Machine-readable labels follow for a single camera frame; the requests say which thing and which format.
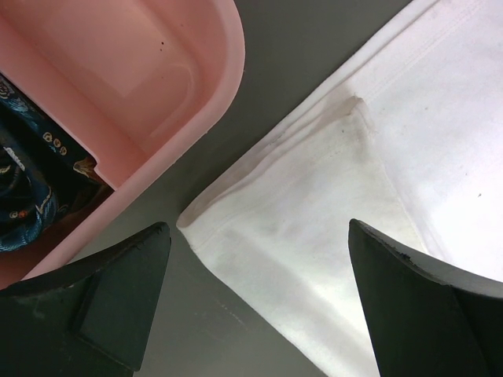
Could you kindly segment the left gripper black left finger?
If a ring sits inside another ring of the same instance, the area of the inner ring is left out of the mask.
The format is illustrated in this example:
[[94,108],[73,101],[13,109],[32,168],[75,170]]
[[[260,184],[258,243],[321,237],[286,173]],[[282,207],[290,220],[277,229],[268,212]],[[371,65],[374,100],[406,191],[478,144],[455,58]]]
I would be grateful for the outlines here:
[[171,249],[157,222],[1,291],[3,376],[132,376],[141,368]]

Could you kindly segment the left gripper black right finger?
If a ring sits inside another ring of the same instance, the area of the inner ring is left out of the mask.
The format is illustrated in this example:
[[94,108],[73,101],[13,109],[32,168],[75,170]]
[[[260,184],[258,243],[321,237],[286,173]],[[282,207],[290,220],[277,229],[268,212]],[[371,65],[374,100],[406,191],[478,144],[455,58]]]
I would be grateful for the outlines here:
[[348,247],[382,376],[500,376],[502,284],[349,223]]

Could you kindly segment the white t shirt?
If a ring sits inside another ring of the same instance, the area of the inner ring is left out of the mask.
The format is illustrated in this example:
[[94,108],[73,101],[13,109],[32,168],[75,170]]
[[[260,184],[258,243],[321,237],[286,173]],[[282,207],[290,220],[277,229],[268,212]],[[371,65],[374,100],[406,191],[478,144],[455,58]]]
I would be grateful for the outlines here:
[[415,1],[177,221],[328,376],[375,376],[348,250],[363,221],[502,278],[502,4]]

